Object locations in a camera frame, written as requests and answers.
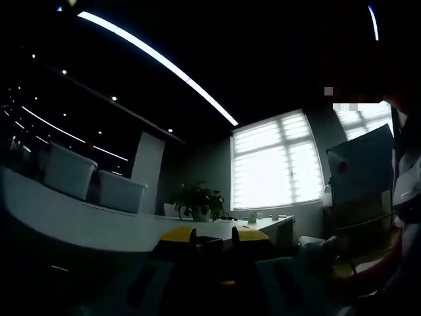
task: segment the potted plant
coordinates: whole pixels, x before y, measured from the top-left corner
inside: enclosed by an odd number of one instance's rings
[[[203,187],[204,182],[182,184],[180,191],[174,196],[172,204],[181,218],[192,216],[194,221],[207,222],[218,219],[224,210],[224,198],[219,191],[212,191]]]

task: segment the flower pot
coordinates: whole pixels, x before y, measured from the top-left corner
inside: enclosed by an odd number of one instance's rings
[[[193,217],[193,221],[195,222],[209,222],[211,218],[209,206],[196,207],[191,213],[191,217]]]

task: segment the white table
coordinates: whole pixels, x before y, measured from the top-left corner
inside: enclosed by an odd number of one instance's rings
[[[129,214],[73,199],[6,168],[0,168],[6,210],[47,236],[78,246],[113,251],[151,251],[161,235],[179,226],[195,227],[198,236],[231,239],[233,226],[276,228],[293,217],[198,223],[156,215]]]

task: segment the green leaves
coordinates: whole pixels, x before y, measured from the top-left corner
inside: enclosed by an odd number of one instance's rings
[[[190,216],[201,209],[204,215],[210,209],[210,217],[218,219],[224,213],[224,198],[220,191],[203,187],[205,181],[183,183],[180,190],[173,196],[172,204],[180,215],[181,208],[185,207],[184,215]]]

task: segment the linear ceiling light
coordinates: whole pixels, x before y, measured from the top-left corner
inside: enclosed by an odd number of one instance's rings
[[[25,127],[23,127],[22,125],[20,125],[17,121],[15,121],[15,123],[16,123],[17,125],[19,125],[20,127],[22,127],[22,129],[25,129]]]
[[[26,112],[28,112],[28,113],[30,113],[31,115],[35,116],[37,119],[39,119],[39,120],[43,121],[45,124],[47,124],[47,125],[51,126],[52,128],[55,128],[55,129],[56,129],[56,130],[58,130],[59,132],[62,132],[62,133],[66,134],[66,135],[68,135],[68,136],[70,136],[70,137],[73,137],[75,140],[78,140],[79,142],[86,143],[84,140],[81,140],[80,138],[77,138],[76,136],[73,136],[72,134],[69,134],[68,132],[65,132],[64,130],[61,130],[60,128],[58,128],[58,127],[56,127],[56,126],[52,125],[51,123],[48,123],[46,120],[43,120],[42,118],[40,118],[39,116],[37,116],[37,115],[36,115],[36,114],[34,114],[33,112],[29,111],[27,108],[25,108],[25,107],[22,107],[22,108],[23,108]],[[108,153],[108,154],[110,154],[110,155],[112,155],[112,156],[114,156],[114,157],[117,157],[117,158],[123,159],[123,160],[125,160],[125,161],[128,161],[126,158],[120,157],[120,156],[116,155],[115,153],[110,153],[109,151],[106,151],[105,149],[99,148],[99,147],[97,147],[97,146],[93,146],[93,147],[94,147],[94,148],[96,148],[96,149],[99,149],[99,150],[101,150],[101,151],[103,151],[103,152],[105,152],[105,153]]]
[[[99,147],[97,147],[97,146],[93,146],[93,147],[94,147],[94,148],[96,148],[96,149],[99,149],[99,150],[101,150],[101,151],[104,151],[105,153],[109,153],[110,155],[112,155],[112,156],[114,156],[114,157],[117,157],[117,158],[123,159],[124,161],[128,161],[126,158],[120,157],[120,156],[116,155],[115,153],[110,153],[109,151],[106,151],[105,149],[99,148]]]
[[[81,140],[80,138],[77,138],[76,136],[73,136],[72,134],[69,134],[68,132],[65,132],[64,130],[61,130],[60,128],[52,125],[51,123],[48,123],[46,120],[43,120],[42,118],[40,118],[39,116],[37,116],[36,114],[33,114],[33,112],[29,111],[27,108],[22,107],[26,112],[28,112],[29,114],[35,116],[37,119],[43,121],[45,124],[51,126],[52,128],[55,128],[56,130],[58,130],[59,132],[62,132],[70,137],[73,137],[75,140],[78,140],[79,142],[85,143],[84,140]]]
[[[377,31],[377,22],[376,22],[376,17],[374,16],[374,12],[373,9],[371,9],[370,6],[368,6],[368,10],[370,10],[370,14],[371,14],[371,19],[373,21],[373,27],[374,27],[374,36],[376,37],[376,41],[379,40],[379,33]]]
[[[36,138],[38,138],[39,140],[41,140],[42,142],[48,144],[48,142],[46,142],[45,140],[43,140],[42,138],[40,138],[39,136],[35,136]]]
[[[163,64],[166,68],[171,70],[175,75],[177,75],[181,80],[189,84],[189,86],[191,86],[198,94],[200,94],[203,98],[205,98],[219,113],[221,113],[227,120],[229,120],[231,124],[233,124],[234,126],[238,125],[238,122],[234,120],[234,118],[230,114],[228,114],[228,112],[218,102],[216,102],[215,99],[213,99],[202,87],[200,87],[196,82],[194,82],[185,72],[179,69],[176,65],[171,63],[166,57],[164,57],[163,55],[155,51],[151,46],[147,45],[146,43],[143,43],[140,39],[131,35],[127,31],[119,28],[113,23],[110,23],[102,18],[99,18],[98,16],[94,14],[84,11],[84,12],[81,12],[78,16],[88,21],[91,21],[95,24],[98,24],[102,26],[103,28],[106,28],[108,31],[111,31],[115,33],[116,35],[124,38],[126,41],[132,43],[137,48],[141,49],[146,54],[156,59],[158,62]]]

